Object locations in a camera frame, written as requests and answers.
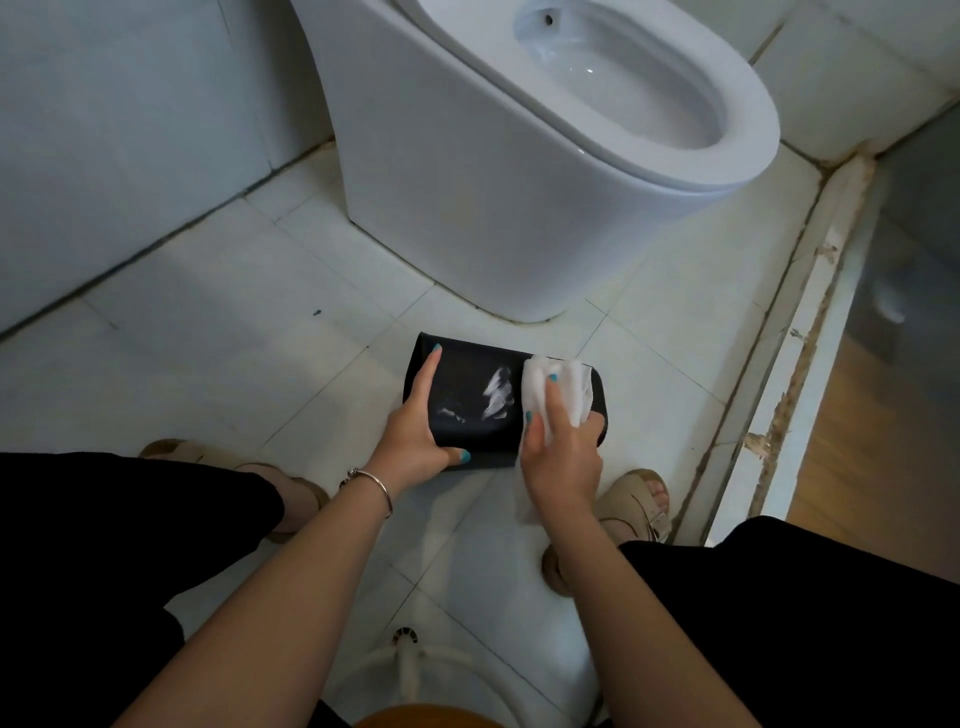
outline black leather pouch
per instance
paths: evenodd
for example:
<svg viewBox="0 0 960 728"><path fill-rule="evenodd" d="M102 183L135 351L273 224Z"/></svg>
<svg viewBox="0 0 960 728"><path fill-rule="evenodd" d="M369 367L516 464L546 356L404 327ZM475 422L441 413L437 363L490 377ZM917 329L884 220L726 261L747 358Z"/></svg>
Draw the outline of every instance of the black leather pouch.
<svg viewBox="0 0 960 728"><path fill-rule="evenodd" d="M533 355L509 349L472 344L469 341L446 339L421 333L417 338L403 382L403 400L410 396L414 376L423 360L440 344L444 356L433 377L428 404L430 431L441 448L464 448L470 461L461 468L512 468L523 434L523 407L520 402L520 381L523 362ZM607 419L607 401L603 380L592 370L592 409ZM503 406L495 412L490 408L491 398L484 394L488 386L506 391L510 384L511 396L503 398ZM604 424L598 445L607 436Z"/></svg>

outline toilet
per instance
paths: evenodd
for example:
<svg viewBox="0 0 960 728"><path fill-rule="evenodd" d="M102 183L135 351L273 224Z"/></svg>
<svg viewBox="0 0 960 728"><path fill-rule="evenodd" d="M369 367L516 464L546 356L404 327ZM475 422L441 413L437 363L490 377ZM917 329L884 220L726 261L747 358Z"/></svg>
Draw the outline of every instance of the toilet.
<svg viewBox="0 0 960 728"><path fill-rule="evenodd" d="M461 297L549 319L773 160L753 68L669 0L293 0L350 219Z"/></svg>

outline bracelet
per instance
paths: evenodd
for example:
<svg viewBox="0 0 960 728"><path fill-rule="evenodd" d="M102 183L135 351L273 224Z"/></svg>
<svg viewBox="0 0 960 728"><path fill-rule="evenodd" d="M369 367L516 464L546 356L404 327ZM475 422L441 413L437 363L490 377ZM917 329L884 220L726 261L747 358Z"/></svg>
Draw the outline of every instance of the bracelet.
<svg viewBox="0 0 960 728"><path fill-rule="evenodd" d="M374 483L376 483L378 486L380 486L380 490L383 491L383 495L387 499L387 508L390 509L390 513L387 514L387 518L389 519L394 514L394 500L390 497L390 491L387 490L387 486L385 486L383 484L383 481L380 478L378 478L376 475L367 473L367 471L361 471L357 468L350 468L347 471L347 477L345 477L343 480L340 481L340 487L343 488L357 475L365 475Z"/></svg>

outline orange object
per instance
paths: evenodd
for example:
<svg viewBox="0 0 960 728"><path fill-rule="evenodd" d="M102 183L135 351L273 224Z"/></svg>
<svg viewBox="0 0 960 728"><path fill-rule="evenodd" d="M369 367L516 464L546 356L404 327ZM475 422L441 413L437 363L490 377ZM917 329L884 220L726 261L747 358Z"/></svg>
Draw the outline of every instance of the orange object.
<svg viewBox="0 0 960 728"><path fill-rule="evenodd" d="M503 728L488 718L445 705L397 705L367 716L354 728Z"/></svg>

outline black pants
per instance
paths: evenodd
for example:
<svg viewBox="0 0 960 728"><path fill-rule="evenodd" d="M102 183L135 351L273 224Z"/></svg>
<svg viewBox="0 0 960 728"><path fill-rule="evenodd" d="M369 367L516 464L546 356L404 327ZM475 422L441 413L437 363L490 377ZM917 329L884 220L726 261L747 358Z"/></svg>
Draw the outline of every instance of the black pants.
<svg viewBox="0 0 960 728"><path fill-rule="evenodd" d="M283 514L251 473L101 453L0 465L20 551L8 661L20 694L46 694L33 709L71 724L110 725L183 645L164 605ZM621 551L764 725L956 713L960 587L765 518L713 549ZM311 725L346 724L321 704Z"/></svg>

